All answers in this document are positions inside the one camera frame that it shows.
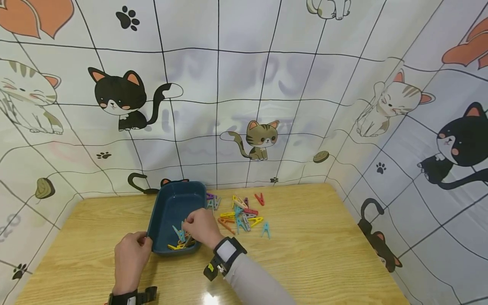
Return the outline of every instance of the wooden table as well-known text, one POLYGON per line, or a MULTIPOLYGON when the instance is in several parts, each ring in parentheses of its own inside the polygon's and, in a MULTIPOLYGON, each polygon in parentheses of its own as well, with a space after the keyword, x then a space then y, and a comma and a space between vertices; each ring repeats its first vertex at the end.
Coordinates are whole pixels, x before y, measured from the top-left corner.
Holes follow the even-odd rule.
MULTIPOLYGON (((269 221, 237 238, 298 304, 408 304, 330 185, 306 184, 212 191, 222 196, 218 212, 231 211, 233 194, 269 221), (260 206, 254 193, 263 193, 260 206)), ((147 230, 155 196, 96 198, 80 202, 17 300, 17 305, 103 305, 114 285, 116 243, 147 230)), ((224 235, 230 234, 221 227, 224 235)), ((162 258, 152 254, 140 289, 156 285, 149 304, 240 304, 219 275, 203 269, 212 258, 196 254, 162 258)))

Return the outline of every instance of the fabric wall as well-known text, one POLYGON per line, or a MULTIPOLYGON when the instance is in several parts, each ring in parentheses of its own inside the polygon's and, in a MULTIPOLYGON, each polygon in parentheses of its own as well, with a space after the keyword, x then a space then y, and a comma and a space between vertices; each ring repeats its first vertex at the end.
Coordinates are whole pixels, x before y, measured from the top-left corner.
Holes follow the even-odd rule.
POLYGON ((487 17, 486 0, 0 0, 1 304, 77 202, 163 179, 330 183, 412 304, 486 304, 487 17))

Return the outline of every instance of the blue plastic tray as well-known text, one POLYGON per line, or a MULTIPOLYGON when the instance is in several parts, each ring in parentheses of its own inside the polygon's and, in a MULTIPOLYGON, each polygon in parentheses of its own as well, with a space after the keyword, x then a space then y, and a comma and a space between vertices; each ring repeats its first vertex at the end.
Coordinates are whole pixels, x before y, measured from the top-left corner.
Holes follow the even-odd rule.
POLYGON ((152 251, 162 256, 195 253, 201 246, 200 242, 181 250, 168 248, 168 244, 178 245, 178 236, 172 226, 180 230, 188 214, 206 205, 206 188, 200 182, 171 182, 164 185, 156 197, 147 230, 147 235, 153 240, 152 251))

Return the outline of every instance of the hand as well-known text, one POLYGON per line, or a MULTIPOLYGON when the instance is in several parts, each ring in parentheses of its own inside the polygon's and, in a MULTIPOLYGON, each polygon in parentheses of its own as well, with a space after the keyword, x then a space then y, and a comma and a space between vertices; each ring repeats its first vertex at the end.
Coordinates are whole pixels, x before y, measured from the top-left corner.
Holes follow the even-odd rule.
POLYGON ((147 232, 128 233, 115 246, 114 295, 132 292, 139 286, 152 248, 152 240, 146 235, 147 232))
POLYGON ((183 230, 212 250, 224 239, 212 215, 212 211, 204 208, 193 211, 188 215, 183 223, 183 230))

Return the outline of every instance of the white cat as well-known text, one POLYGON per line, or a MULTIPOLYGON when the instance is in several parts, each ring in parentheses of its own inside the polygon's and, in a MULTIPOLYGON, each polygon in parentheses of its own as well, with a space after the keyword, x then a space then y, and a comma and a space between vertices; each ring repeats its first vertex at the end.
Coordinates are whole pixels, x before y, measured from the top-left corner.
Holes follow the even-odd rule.
POLYGON ((306 7, 311 14, 317 14, 320 18, 342 20, 349 15, 351 0, 307 0, 306 7))
POLYGON ((0 59, 0 109, 15 124, 31 132, 60 135, 60 121, 43 106, 56 102, 61 79, 41 74, 17 61, 0 59))
POLYGON ((385 88, 382 81, 374 84, 374 99, 356 120, 356 131, 361 137, 379 136, 388 130, 391 117, 435 100, 435 96, 405 83, 404 79, 404 72, 400 70, 388 87, 385 88))

